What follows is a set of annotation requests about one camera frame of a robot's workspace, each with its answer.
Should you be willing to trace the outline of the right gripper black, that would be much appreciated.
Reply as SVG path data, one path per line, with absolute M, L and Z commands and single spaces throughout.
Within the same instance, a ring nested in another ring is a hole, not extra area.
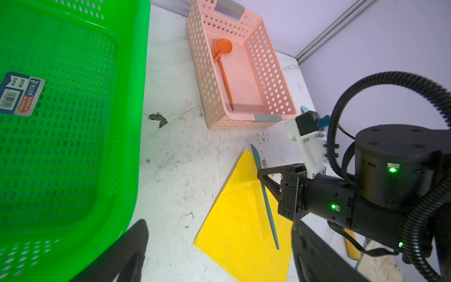
M 278 201 L 278 214 L 291 221 L 311 213 L 339 226 L 352 224 L 356 191 L 339 177 L 307 176 L 303 164 L 261 169 L 257 178 Z

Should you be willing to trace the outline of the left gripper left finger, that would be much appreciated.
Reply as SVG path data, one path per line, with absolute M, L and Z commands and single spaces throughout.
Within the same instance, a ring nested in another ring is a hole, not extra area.
M 140 219 L 72 281 L 141 281 L 148 239 L 148 226 L 145 220 Z

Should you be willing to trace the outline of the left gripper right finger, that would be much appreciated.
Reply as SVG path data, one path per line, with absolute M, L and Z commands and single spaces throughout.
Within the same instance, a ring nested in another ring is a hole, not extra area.
M 295 222 L 291 245 L 301 282 L 366 282 L 304 222 Z

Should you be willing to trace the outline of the teal plastic knife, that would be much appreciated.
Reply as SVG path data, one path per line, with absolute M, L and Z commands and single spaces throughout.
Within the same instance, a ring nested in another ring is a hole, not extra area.
M 251 151 L 252 151 L 252 154 L 253 154 L 253 158 L 254 158 L 254 161 L 255 161 L 255 164 L 256 164 L 257 171 L 259 172 L 262 169 L 259 152 L 258 152 L 258 150 L 256 149 L 256 147 L 254 145 L 251 145 Z M 275 226 L 275 223 L 274 223 L 274 218 L 272 216 L 270 202 L 269 202 L 269 199 L 268 199 L 268 196 L 267 196 L 267 193 L 266 193 L 266 188 L 263 185 L 263 182 L 260 182 L 260 183 L 261 183 L 261 189 L 262 189 L 262 193 L 263 193 L 263 197 L 264 197 L 265 209 L 266 209 L 266 212 L 267 212 L 268 221 L 269 221 L 269 225 L 270 225 L 270 228 L 271 228 L 272 236 L 273 236 L 273 239 L 274 239 L 274 243 L 275 243 L 276 249 L 279 250 L 280 246 L 279 246 L 279 242 L 278 242 L 278 237 L 277 237 L 276 226 Z

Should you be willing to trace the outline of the yellow paper napkin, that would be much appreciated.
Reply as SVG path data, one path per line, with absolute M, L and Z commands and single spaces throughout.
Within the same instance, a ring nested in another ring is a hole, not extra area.
M 240 282 L 284 282 L 292 249 L 292 222 L 269 201 L 279 244 L 272 236 L 254 158 L 240 156 L 199 230 L 194 245 Z

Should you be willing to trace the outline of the pink plastic basket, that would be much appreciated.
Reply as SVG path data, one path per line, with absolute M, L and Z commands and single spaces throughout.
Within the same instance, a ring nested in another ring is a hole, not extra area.
M 261 16 L 234 1 L 191 1 L 186 31 L 210 130 L 265 128 L 298 115 Z

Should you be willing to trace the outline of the green plastic basket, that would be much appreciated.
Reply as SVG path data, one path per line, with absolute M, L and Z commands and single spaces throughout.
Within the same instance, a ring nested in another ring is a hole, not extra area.
M 149 1 L 1 2 L 1 280 L 68 282 L 131 221 Z

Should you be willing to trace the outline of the orange plastic fork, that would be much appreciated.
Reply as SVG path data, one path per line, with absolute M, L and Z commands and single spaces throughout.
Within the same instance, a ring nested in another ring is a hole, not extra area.
M 216 56 L 219 53 L 219 46 L 218 46 L 219 40 L 214 38 L 213 42 L 212 42 L 212 53 L 213 53 L 213 58 L 216 58 Z

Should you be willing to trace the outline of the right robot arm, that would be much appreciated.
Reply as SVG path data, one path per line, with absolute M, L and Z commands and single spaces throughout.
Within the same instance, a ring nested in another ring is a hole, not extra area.
M 389 71 L 364 77 L 339 98 L 330 116 L 315 111 L 286 124 L 303 163 L 259 168 L 258 179 L 278 202 L 278 213 L 293 222 L 291 245 L 302 282 L 362 282 L 302 218 L 314 214 L 350 239 L 354 231 L 381 244 L 372 258 L 401 255 L 429 282 L 451 279 L 451 131 L 387 124 L 358 132 L 338 162 L 337 133 L 347 104 L 365 89 L 395 85 L 425 98 L 446 123 L 451 94 L 417 74 Z

